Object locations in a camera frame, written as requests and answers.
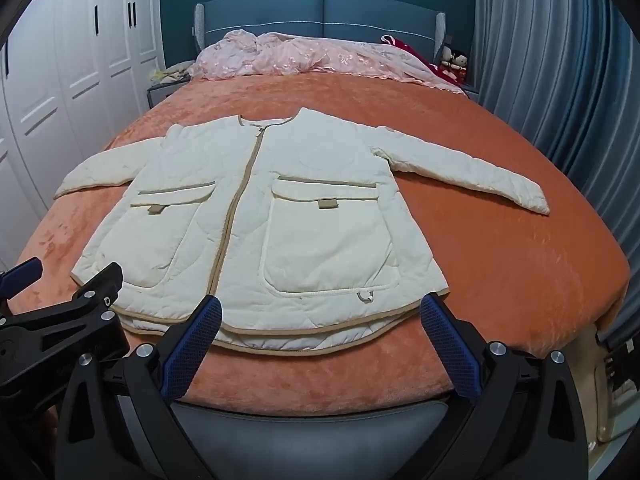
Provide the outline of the cream quilted jacket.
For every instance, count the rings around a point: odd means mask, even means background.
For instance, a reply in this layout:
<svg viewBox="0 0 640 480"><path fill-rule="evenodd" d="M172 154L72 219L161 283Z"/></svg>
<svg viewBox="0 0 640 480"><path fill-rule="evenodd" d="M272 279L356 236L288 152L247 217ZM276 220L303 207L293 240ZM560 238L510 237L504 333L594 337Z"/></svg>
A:
<svg viewBox="0 0 640 480"><path fill-rule="evenodd" d="M60 195L125 190L73 279L118 263L114 309L138 334L163 333L212 295L224 348L301 356L363 344L449 289L398 171L549 212L536 182L387 127L308 108L229 116L93 155L64 178Z"/></svg>

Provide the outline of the grey bedside table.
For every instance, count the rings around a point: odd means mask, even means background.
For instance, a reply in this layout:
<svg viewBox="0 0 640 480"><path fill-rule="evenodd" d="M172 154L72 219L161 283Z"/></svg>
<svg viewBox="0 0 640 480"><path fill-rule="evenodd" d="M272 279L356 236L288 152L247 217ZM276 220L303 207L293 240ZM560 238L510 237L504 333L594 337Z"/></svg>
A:
<svg viewBox="0 0 640 480"><path fill-rule="evenodd" d="M171 96L189 82L190 79L186 78L183 80L166 82L166 84L154 84L154 86L146 90L146 98L148 99L149 108L157 106L160 102L166 100L168 96Z"/></svg>

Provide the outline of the white wardrobe with red stickers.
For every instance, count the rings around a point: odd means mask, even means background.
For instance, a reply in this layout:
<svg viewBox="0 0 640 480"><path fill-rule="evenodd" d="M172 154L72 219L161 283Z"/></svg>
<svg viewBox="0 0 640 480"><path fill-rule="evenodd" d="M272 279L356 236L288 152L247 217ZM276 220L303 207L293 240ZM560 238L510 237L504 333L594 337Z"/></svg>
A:
<svg viewBox="0 0 640 480"><path fill-rule="evenodd" d="M63 178L149 110L160 0L32 0L1 47L1 266Z"/></svg>

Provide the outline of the clutter on bedside table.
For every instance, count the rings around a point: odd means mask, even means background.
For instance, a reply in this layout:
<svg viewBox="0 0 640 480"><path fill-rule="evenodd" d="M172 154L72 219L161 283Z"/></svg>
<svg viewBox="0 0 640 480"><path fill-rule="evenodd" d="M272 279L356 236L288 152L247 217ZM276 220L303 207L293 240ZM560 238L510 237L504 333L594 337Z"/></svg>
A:
<svg viewBox="0 0 640 480"><path fill-rule="evenodd" d="M172 82L183 81L191 77L190 69L194 64L193 60L180 62L171 65L163 70L154 70L150 76L152 84L171 84Z"/></svg>

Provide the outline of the pink lace blanket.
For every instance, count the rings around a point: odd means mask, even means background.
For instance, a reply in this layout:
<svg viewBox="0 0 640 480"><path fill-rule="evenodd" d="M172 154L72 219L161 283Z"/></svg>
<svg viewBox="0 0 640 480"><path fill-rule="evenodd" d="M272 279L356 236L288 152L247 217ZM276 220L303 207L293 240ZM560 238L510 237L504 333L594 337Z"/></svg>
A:
<svg viewBox="0 0 640 480"><path fill-rule="evenodd" d="M239 76L293 76L331 73L388 79L462 94L457 81L394 36L377 44L235 29L201 50L189 67L194 79L224 80Z"/></svg>

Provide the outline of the red cloth item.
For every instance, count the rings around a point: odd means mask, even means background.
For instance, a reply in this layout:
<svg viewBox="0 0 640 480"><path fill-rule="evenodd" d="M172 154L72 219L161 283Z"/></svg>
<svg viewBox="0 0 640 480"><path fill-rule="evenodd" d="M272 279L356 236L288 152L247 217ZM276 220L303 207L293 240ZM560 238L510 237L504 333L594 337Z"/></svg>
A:
<svg viewBox="0 0 640 480"><path fill-rule="evenodd" d="M436 58L434 58L434 60L431 60L430 58L426 58L421 52L419 52L415 48L411 47L410 44L406 44L405 42L401 41L400 39L392 35L389 35L389 34L382 35L381 41L383 44L389 44L390 46L396 47L400 50L406 51L409 54L413 55L440 79L446 80L450 84L453 84L454 86L457 86L459 88L462 88L463 85L465 84L465 82L462 82L462 84L458 84L457 81L452 80L451 78L447 77L440 71L439 64L440 64L440 55L442 54L442 47L436 53Z"/></svg>

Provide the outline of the blue upholstered headboard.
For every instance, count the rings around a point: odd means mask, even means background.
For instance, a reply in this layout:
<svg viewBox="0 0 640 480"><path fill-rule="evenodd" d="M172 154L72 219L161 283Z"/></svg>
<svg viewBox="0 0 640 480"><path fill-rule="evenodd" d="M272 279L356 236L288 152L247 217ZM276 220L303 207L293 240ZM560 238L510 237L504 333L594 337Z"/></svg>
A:
<svg viewBox="0 0 640 480"><path fill-rule="evenodd" d="M434 60L447 38L446 14L396 0L210 0L194 9L196 48L235 29L378 42L392 35Z"/></svg>

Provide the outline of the blue grey curtain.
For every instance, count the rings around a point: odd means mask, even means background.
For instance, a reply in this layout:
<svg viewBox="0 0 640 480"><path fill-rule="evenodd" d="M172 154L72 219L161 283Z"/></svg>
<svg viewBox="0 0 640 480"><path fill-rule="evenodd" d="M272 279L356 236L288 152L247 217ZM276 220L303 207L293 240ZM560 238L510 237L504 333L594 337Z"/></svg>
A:
<svg viewBox="0 0 640 480"><path fill-rule="evenodd" d="M472 67L638 264L639 41L612 0L476 0Z"/></svg>

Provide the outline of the small plush doll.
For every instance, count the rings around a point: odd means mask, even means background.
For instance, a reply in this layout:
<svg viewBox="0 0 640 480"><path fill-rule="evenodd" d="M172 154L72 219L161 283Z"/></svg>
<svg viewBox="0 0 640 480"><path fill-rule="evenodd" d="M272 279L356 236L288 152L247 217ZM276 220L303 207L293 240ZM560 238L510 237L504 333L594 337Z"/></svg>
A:
<svg viewBox="0 0 640 480"><path fill-rule="evenodd" d="M447 77L457 81L458 84L462 84L462 82L466 81L468 64L468 58L461 51L454 50L449 46L442 47L439 69Z"/></svg>

